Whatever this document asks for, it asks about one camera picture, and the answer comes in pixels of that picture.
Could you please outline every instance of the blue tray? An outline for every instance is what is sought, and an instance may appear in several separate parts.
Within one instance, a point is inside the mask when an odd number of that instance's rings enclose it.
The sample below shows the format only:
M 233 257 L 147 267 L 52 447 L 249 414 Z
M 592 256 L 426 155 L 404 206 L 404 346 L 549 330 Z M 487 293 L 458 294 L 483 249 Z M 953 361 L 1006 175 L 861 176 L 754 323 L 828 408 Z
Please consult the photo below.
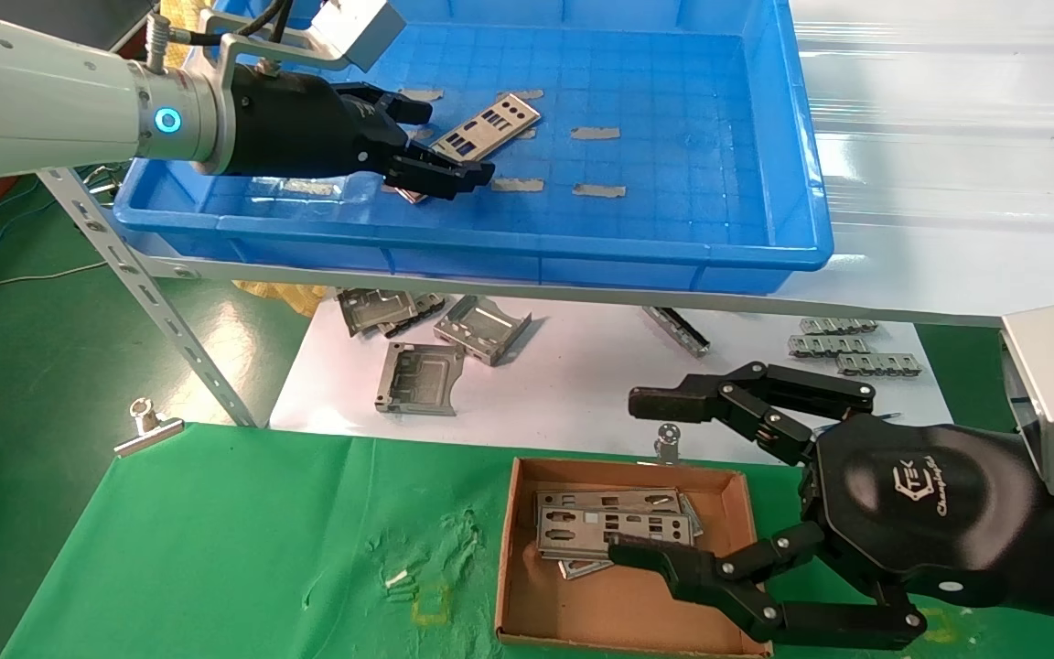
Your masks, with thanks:
M 392 2 L 409 25 L 372 71 L 323 75 L 442 89 L 427 142 L 503 91 L 541 89 L 535 137 L 492 159 L 495 177 L 543 178 L 543 192 L 413 206 L 372 174 L 207 177 L 138 161 L 117 220 L 194 257 L 578 287 L 761 295 L 831 257 L 786 0 Z M 301 24 L 317 4 L 296 7 Z M 578 127 L 621 137 L 577 141 Z M 582 197 L 577 183 L 627 193 Z

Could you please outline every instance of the cardboard box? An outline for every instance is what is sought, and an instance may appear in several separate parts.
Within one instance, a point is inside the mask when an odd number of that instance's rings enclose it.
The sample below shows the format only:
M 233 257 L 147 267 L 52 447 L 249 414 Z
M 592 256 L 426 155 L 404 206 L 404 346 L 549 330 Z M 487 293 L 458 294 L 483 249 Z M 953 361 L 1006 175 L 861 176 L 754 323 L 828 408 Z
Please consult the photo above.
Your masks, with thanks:
M 518 459 L 499 558 L 494 633 L 507 643 L 661 656 L 770 655 L 717 608 L 676 601 L 657 573 L 614 566 L 564 580 L 535 550 L 535 492 L 678 488 L 702 518 L 697 546 L 718 556 L 756 541 L 745 478 L 722 468 Z

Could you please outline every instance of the green cloth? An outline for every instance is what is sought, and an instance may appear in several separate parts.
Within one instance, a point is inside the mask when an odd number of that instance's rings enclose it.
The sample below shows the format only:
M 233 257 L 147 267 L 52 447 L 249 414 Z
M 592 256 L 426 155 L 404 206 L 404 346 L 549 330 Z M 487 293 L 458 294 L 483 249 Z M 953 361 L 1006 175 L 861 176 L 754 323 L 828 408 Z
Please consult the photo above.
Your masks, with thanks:
M 599 656 L 494 639 L 516 454 L 545 453 L 189 426 L 113 463 L 3 656 Z M 798 521 L 798 470 L 731 467 L 748 477 L 760 535 Z M 858 600 L 819 562 L 770 589 Z M 934 600 L 921 607 L 932 631 L 896 656 L 1054 658 L 1053 619 Z M 777 646 L 777 656 L 894 654 Z

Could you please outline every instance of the blue light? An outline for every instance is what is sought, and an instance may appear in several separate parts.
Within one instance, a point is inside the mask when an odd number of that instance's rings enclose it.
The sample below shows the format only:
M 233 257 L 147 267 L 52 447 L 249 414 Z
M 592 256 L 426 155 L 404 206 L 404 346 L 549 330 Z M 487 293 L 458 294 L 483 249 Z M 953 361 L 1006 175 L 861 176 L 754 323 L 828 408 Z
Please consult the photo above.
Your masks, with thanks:
M 162 108 L 154 115 L 154 123 L 162 133 L 176 133 L 181 129 L 181 113 L 173 108 Z

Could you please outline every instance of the robotic arm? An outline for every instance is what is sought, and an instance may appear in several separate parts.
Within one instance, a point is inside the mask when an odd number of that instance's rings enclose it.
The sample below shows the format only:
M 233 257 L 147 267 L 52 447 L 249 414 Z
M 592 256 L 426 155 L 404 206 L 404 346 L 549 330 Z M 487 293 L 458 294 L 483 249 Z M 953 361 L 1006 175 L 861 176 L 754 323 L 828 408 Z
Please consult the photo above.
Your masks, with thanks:
M 410 141 L 399 124 L 427 123 L 433 110 L 424 101 L 280 71 L 281 61 L 368 71 L 405 26 L 385 0 L 326 3 L 306 31 L 209 11 L 199 22 L 201 35 L 151 17 L 142 64 L 0 21 L 0 176 L 138 156 L 190 161 L 210 175 L 372 171 L 447 199 L 493 176 L 492 163 L 456 162 Z M 256 25 L 279 41 L 239 34 Z M 184 67 L 164 67 L 170 41 L 217 42 L 217 55 L 201 49 Z
M 720 609 L 758 642 L 900 650 L 925 631 L 911 594 L 1054 616 L 1054 308 L 1003 326 L 1019 433 L 892 425 L 871 413 L 870 385 L 774 364 L 633 389 L 636 418 L 718 420 L 800 464 L 801 523 L 723 558 L 616 536 L 609 558 L 660 573 L 674 598 Z M 813 441 L 774 406 L 842 422 Z M 778 601 L 760 587 L 812 558 L 873 604 Z

